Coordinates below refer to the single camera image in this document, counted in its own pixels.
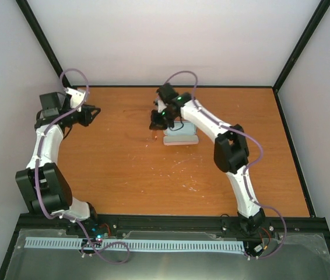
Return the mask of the light blue cleaning cloth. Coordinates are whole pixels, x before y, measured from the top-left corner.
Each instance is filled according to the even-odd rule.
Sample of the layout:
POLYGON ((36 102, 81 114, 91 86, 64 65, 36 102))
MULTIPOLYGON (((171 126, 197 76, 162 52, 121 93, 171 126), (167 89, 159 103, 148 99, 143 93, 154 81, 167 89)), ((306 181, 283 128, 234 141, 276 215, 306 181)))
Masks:
POLYGON ((175 122, 174 128, 168 128, 164 134, 167 136, 192 136, 196 134, 195 126, 190 122, 175 122))

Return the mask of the pink glasses case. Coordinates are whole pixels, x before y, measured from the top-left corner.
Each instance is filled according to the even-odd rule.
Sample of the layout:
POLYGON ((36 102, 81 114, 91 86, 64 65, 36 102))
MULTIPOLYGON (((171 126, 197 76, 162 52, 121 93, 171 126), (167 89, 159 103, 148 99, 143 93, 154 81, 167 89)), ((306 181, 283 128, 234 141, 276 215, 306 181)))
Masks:
MULTIPOLYGON (((185 123, 189 121, 175 121, 175 123, 185 123)), ((163 144, 166 146, 179 146, 179 145, 197 145, 199 138, 197 134, 192 136, 167 136, 164 134, 163 144)))

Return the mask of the transparent brown sunglasses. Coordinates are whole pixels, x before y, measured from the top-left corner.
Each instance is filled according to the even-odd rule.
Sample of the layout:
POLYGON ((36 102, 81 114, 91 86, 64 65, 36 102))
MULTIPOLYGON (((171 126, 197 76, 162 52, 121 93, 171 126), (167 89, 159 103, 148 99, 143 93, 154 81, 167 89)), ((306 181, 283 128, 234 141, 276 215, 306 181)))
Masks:
POLYGON ((158 139, 157 132, 152 130, 130 130, 124 133, 125 137, 134 142, 156 142, 158 139))

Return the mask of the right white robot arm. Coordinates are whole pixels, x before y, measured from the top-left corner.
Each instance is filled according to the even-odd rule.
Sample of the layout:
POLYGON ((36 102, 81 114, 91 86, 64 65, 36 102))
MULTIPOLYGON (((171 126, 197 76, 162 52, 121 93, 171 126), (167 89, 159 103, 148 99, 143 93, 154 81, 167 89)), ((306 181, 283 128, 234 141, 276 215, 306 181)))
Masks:
POLYGON ((242 126, 231 125, 209 112, 190 93, 178 94, 166 83, 156 90, 157 109, 152 110, 150 130, 175 127, 175 119, 185 119, 201 130, 214 143, 213 160, 226 174, 237 201, 237 214, 241 230, 253 235, 265 220, 248 171, 250 155, 242 126))

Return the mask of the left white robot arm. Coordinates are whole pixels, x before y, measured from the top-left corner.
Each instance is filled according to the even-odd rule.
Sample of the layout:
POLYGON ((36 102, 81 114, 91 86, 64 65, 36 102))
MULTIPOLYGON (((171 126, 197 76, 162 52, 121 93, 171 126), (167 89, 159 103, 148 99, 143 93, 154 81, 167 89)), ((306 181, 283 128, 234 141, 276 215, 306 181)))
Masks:
POLYGON ((100 227, 94 206, 80 201, 57 166, 61 142, 75 124, 89 126, 101 112, 86 104, 87 92, 69 87, 64 92, 40 95, 41 110, 36 114, 36 144, 26 168, 16 172, 15 180, 31 215, 79 221, 87 235, 100 227))

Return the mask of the black aluminium frame rail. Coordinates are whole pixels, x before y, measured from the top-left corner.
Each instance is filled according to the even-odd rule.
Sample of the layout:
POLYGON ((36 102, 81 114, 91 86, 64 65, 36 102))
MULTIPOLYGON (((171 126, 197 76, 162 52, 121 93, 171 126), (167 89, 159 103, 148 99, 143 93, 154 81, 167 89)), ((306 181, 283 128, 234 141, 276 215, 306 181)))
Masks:
POLYGON ((285 218, 283 226, 280 218, 268 217, 264 224, 252 232, 245 232, 240 227, 239 218, 233 216, 153 216, 153 215, 99 215, 97 221, 91 219, 82 222, 89 236, 102 233, 122 238, 131 231, 141 232, 202 232, 218 237, 256 238, 263 230, 271 236, 288 233, 321 233, 330 236, 324 218, 285 218))

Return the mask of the metal base plate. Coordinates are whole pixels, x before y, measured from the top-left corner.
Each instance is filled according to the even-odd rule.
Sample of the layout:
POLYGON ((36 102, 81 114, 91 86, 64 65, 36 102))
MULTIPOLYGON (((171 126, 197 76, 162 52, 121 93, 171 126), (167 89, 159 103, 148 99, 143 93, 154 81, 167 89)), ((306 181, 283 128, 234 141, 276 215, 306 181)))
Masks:
POLYGON ((264 239, 261 256, 207 252, 131 252, 125 240, 239 241, 207 233, 131 232, 122 244, 95 240, 93 249, 25 248, 27 237, 66 237, 63 230, 21 230, 5 279, 330 279, 330 253, 323 235, 290 234, 264 239))

